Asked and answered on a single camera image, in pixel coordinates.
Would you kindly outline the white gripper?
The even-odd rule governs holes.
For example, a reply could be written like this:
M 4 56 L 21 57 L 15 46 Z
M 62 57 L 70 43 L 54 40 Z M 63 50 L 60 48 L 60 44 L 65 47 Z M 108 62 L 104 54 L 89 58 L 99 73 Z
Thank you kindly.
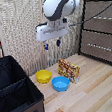
M 58 21 L 50 21 L 36 26 L 36 37 L 39 42 L 50 40 L 51 38 L 59 38 L 68 33 L 68 23 L 65 18 Z M 61 39 L 56 41 L 57 47 L 61 45 Z M 49 49 L 49 44 L 44 43 L 44 49 Z

